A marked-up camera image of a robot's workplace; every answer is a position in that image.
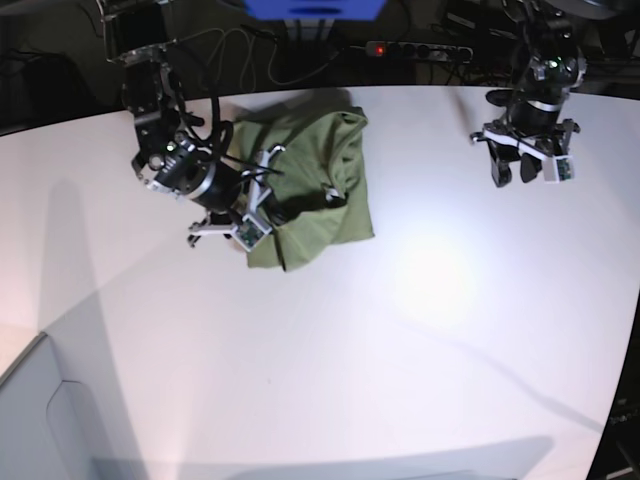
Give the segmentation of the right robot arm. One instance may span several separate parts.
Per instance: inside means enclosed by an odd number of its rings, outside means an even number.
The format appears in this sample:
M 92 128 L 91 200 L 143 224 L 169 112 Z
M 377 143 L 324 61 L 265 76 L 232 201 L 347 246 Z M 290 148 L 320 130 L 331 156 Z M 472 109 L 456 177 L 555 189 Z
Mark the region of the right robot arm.
M 139 151 L 132 160 L 137 178 L 151 191 L 202 207 L 205 218 L 189 228 L 195 246 L 207 236 L 234 240 L 252 252 L 265 239 L 277 247 L 294 240 L 307 247 L 334 239 L 346 214 L 346 199 L 329 185 L 286 197 L 279 183 L 300 186 L 292 174 L 273 167 L 295 143 L 337 110 L 314 110 L 294 121 L 291 139 L 259 149 L 249 160 L 229 152 L 234 126 L 220 114 L 216 84 L 206 82 L 211 103 L 207 136 L 197 133 L 201 117 L 189 112 L 183 85 L 168 60 L 174 49 L 193 62 L 193 51 L 169 37 L 157 1 L 101 1 L 98 4 L 109 61 L 123 66 L 123 103 L 134 117 Z

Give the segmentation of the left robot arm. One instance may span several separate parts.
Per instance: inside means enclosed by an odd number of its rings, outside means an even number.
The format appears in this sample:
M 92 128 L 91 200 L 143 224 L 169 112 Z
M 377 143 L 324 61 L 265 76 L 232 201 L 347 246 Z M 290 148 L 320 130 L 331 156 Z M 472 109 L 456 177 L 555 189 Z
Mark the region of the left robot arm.
M 519 165 L 524 183 L 539 175 L 547 183 L 571 180 L 575 169 L 570 141 L 580 126 L 562 119 L 561 111 L 570 91 L 582 83 L 586 59 L 562 11 L 543 1 L 505 1 L 503 8 L 518 31 L 512 87 L 485 95 L 503 112 L 470 139 L 487 145 L 498 188 L 511 182 L 513 163 Z

